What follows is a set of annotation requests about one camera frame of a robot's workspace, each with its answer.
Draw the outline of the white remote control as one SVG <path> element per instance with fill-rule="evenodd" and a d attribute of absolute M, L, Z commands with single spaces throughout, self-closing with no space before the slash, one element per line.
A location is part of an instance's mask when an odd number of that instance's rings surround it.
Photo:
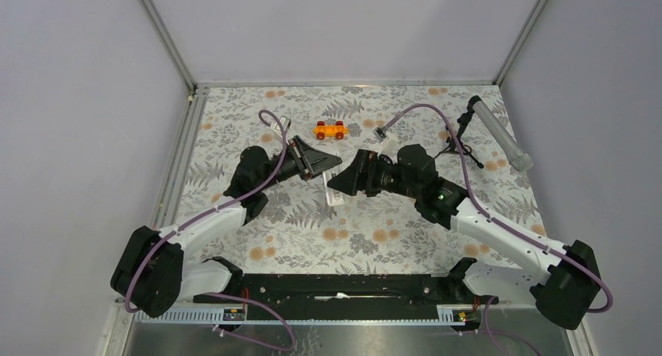
<path fill-rule="evenodd" d="M 322 174 L 326 204 L 332 208 L 345 205 L 345 195 L 342 192 L 339 192 L 338 190 L 335 190 L 329 186 L 330 180 L 333 179 L 338 173 L 339 172 L 337 170 L 329 170 Z"/>

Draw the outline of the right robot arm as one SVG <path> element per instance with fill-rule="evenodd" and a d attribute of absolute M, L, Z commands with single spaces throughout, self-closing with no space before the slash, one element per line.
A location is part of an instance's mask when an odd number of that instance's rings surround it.
<path fill-rule="evenodd" d="M 348 196 L 388 192 L 411 198 L 422 218 L 488 244 L 516 264 L 505 268 L 469 262 L 447 283 L 457 302 L 466 303 L 476 294 L 514 298 L 535 306 L 553 324 L 575 330 L 600 291 L 599 267 L 588 244 L 564 244 L 488 215 L 486 205 L 438 174 L 419 144 L 401 148 L 395 162 L 360 149 L 327 185 Z"/>

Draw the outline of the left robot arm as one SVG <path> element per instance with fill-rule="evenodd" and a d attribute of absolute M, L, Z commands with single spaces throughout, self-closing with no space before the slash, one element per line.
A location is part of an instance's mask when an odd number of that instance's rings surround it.
<path fill-rule="evenodd" d="M 285 140 L 281 153 L 273 157 L 259 146 L 244 149 L 221 204 L 179 225 L 158 230 L 141 226 L 131 233 L 112 274 L 111 288 L 123 296 L 127 312 L 143 312 L 152 318 L 178 300 L 201 294 L 235 301 L 242 291 L 236 266 L 223 258 L 194 264 L 187 259 L 255 219 L 268 203 L 265 190 L 294 176 L 313 180 L 341 162 L 341 157 L 313 148 L 299 136 Z"/>

